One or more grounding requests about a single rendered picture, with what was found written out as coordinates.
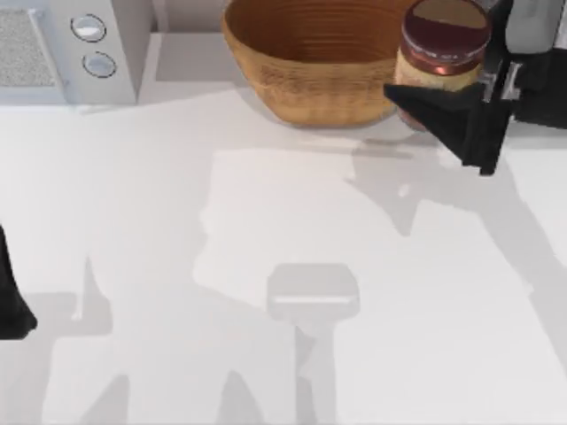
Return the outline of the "pale microwave oven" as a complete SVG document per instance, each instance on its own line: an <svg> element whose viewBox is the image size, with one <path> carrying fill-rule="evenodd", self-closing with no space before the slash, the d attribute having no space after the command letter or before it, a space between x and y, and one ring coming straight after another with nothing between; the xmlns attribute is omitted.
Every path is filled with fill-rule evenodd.
<svg viewBox="0 0 567 425"><path fill-rule="evenodd" d="M74 36L83 14L105 23L102 41ZM0 0L0 105L135 104L154 26L152 0ZM114 59L112 77L83 69L94 51Z"/></svg>

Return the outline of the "round grey microwave knob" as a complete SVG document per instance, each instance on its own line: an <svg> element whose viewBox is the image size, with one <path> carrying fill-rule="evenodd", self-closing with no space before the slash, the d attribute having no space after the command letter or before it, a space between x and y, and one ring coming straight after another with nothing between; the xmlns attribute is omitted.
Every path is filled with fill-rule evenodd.
<svg viewBox="0 0 567 425"><path fill-rule="evenodd" d="M89 75L98 79L110 78L117 71L114 59L101 51L94 51L84 55L82 57L82 67Z"/></svg>
<svg viewBox="0 0 567 425"><path fill-rule="evenodd" d="M105 23L94 14L83 14L71 18L70 28L76 38L86 43L98 43L105 38L107 33Z"/></svg>

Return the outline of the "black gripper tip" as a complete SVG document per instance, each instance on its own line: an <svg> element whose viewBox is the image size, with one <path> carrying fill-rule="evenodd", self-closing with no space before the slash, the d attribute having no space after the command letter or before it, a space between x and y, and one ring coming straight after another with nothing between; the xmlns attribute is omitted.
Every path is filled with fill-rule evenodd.
<svg viewBox="0 0 567 425"><path fill-rule="evenodd" d="M23 340L38 320L16 283L4 228L0 225L0 341Z"/></svg>

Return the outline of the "pale grey rounded box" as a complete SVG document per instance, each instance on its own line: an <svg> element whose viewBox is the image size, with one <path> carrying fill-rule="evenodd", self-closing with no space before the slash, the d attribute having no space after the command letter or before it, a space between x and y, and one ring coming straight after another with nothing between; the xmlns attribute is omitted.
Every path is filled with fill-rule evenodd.
<svg viewBox="0 0 567 425"><path fill-rule="evenodd" d="M555 44L567 0L513 0L506 26L510 53L545 53Z"/></svg>

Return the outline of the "brown woven basket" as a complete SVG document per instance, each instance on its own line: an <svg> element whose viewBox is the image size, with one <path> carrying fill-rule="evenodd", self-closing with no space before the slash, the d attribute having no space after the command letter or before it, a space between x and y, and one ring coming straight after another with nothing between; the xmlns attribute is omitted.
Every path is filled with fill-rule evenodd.
<svg viewBox="0 0 567 425"><path fill-rule="evenodd" d="M229 0L221 31L262 103L287 123L346 128L388 116L413 0Z"/></svg>

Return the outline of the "glass jar with red lid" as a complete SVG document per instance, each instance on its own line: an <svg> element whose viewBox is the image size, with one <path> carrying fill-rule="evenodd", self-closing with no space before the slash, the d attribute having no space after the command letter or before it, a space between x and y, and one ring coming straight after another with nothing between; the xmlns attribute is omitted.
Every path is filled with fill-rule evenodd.
<svg viewBox="0 0 567 425"><path fill-rule="evenodd" d="M417 0L402 22L393 83L448 91L473 84L491 29L473 0Z"/></svg>

